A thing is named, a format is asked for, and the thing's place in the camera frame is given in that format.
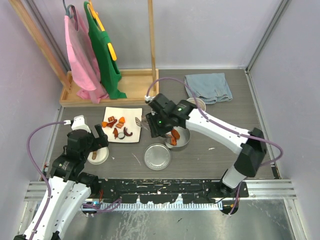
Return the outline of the metal tongs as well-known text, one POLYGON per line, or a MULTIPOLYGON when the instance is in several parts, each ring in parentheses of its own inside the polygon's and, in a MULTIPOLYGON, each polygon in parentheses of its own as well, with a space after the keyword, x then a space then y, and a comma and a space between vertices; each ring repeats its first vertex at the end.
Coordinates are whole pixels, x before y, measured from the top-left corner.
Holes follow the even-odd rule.
MULTIPOLYGON (((135 123, 138 127, 143 128, 149 132, 151 131, 148 121, 144 116, 142 116, 141 118, 135 117, 135 123)), ((160 138, 169 140, 171 138, 171 135, 166 133, 165 135, 161 135, 160 138)))

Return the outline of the orange fried chicken piece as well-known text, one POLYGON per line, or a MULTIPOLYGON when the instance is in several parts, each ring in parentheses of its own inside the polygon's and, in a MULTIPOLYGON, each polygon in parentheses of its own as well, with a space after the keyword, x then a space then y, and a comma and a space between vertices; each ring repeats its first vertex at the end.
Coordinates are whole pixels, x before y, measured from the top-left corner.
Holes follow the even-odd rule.
POLYGON ((172 138, 170 139, 170 144, 171 144, 172 146, 176 146, 176 145, 177 145, 177 139, 176 139, 175 137, 172 137, 172 138))

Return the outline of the round metal tin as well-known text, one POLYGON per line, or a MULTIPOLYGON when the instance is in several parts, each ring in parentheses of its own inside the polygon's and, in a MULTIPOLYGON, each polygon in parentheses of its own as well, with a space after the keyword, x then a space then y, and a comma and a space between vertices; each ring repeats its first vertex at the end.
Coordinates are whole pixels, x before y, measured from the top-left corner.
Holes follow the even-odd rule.
POLYGON ((191 134, 188 129, 185 129, 183 127, 177 126, 174 127, 173 130, 177 131, 180 135, 180 138, 176 140, 176 145, 171 145, 171 139, 167 138, 164 141, 164 144, 167 148, 169 148, 171 151, 182 151, 187 147, 189 144, 191 134))

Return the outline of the white cylindrical container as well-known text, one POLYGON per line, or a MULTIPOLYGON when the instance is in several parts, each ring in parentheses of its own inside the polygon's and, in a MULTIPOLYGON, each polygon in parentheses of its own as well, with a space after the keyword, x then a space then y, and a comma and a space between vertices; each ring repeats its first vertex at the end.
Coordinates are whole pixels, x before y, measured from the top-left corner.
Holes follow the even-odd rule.
POLYGON ((188 102, 196 105, 196 103, 199 105, 199 107, 205 112, 206 111, 206 104, 203 100, 201 100, 200 98, 193 98, 193 97, 190 97, 187 99, 188 102))

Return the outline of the blue cloth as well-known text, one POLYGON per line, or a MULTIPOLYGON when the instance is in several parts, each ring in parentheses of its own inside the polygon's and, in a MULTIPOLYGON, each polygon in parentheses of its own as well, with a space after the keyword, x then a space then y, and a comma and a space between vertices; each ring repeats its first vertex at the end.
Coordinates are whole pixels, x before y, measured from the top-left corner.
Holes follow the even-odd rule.
POLYGON ((224 73, 190 74, 184 77, 184 83, 206 105, 229 102, 233 99, 224 73))

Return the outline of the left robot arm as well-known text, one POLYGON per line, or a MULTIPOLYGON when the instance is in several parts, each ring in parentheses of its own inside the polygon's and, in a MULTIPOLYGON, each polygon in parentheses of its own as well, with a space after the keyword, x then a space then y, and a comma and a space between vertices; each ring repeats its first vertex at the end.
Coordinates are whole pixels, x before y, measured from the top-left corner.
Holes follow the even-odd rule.
POLYGON ((16 240, 62 240, 85 200, 100 193, 98 177, 83 169, 86 161, 98 165, 107 160, 108 136, 97 124, 95 137, 83 115, 62 124, 71 127, 67 144, 52 163, 49 178, 44 179, 47 190, 39 209, 24 233, 14 237, 16 240))

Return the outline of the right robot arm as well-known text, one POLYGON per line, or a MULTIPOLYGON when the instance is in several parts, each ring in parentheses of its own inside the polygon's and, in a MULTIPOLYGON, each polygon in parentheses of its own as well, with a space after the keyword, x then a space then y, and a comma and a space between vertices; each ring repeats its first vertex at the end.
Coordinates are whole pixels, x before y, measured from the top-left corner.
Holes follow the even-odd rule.
POLYGON ((234 164, 223 174, 219 191, 231 197, 245 178, 253 178, 267 153, 263 132, 230 125, 202 111, 194 103, 181 100, 175 104, 163 94, 145 96, 151 107, 146 115, 151 137, 163 137, 175 127, 203 134, 230 149, 237 155, 234 164))

